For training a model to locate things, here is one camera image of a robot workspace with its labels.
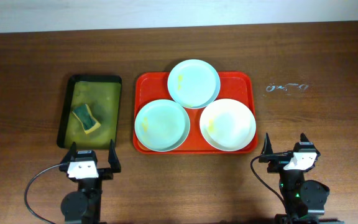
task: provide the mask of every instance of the table surface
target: table surface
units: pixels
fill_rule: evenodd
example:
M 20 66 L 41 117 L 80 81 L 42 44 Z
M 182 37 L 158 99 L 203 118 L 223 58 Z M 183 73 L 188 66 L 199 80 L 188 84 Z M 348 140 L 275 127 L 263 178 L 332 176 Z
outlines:
M 252 80 L 259 145 L 245 155 L 156 155 L 132 145 L 134 85 L 198 58 Z M 23 192 L 59 163 L 56 145 L 65 85 L 77 73 L 122 77 L 117 154 L 122 173 L 103 184 L 108 223 L 252 223 L 283 213 L 250 171 L 269 133 L 275 152 L 304 132 L 321 152 L 306 179 L 331 189 L 325 218 L 358 223 L 358 22 L 0 34 L 0 223 L 41 223 Z M 305 90 L 287 85 L 303 85 Z M 107 152 L 98 151 L 99 167 Z M 278 175 L 256 171 L 275 189 Z M 62 223 L 60 202 L 76 184 L 57 170 L 34 182 L 29 203 Z

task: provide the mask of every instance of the red tray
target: red tray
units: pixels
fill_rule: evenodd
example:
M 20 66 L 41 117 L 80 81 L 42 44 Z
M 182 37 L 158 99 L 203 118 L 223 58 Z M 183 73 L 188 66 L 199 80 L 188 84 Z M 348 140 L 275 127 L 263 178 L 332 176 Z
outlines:
M 221 79 L 221 90 L 218 99 L 230 98 L 240 101 L 248 106 L 255 116 L 254 97 L 250 78 L 242 72 L 218 72 Z M 135 118 L 139 110 L 153 100 L 172 100 L 168 92 L 169 72 L 147 72 L 136 81 Z M 144 154 L 243 154 L 252 152 L 258 144 L 255 134 L 248 146 L 234 152 L 225 152 L 215 149 L 205 141 L 200 131 L 200 116 L 204 108 L 185 108 L 190 118 L 190 133 L 185 142 L 178 148 L 169 152 L 154 152 L 140 143 L 134 131 L 133 143 L 135 148 Z

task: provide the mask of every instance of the white plate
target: white plate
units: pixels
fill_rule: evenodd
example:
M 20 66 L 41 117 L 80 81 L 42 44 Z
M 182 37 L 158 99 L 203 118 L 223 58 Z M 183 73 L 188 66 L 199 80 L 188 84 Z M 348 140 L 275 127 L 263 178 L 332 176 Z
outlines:
M 172 100 L 155 100 L 146 104 L 135 119 L 138 140 L 156 152 L 167 152 L 180 146 L 189 131 L 187 112 Z
M 220 89 L 218 72 L 202 60 L 180 62 L 168 77 L 169 94 L 185 108 L 199 109 L 207 106 L 216 99 Z
M 248 107 L 236 100 L 216 100 L 208 105 L 200 118 L 205 140 L 222 151 L 246 147 L 255 136 L 256 122 Z

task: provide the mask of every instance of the yellow stain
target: yellow stain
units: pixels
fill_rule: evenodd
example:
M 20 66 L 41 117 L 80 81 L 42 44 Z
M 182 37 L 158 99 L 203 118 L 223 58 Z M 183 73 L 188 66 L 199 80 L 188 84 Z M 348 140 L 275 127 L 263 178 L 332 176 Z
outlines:
M 178 76 L 178 90 L 181 89 L 180 83 L 181 83 L 182 81 L 183 81 L 183 75 L 179 75 L 179 76 Z
M 143 118 L 144 122 L 142 122 L 140 125 L 142 125 L 143 131 L 147 132 L 147 128 L 149 128 L 149 122 L 147 122 L 147 118 Z
M 208 125 L 208 132 L 209 132 L 209 133 L 213 133 L 214 131 L 215 131 L 214 120 L 211 119 L 211 120 L 209 121 L 209 125 Z

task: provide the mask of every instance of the yellow sponge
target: yellow sponge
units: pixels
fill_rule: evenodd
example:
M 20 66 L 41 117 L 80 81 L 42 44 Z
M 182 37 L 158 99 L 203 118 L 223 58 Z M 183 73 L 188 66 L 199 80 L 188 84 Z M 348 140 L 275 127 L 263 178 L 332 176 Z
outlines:
M 85 134 L 89 134 L 100 127 L 100 123 L 92 116 L 87 104 L 83 104 L 73 110 L 74 116 L 81 122 Z

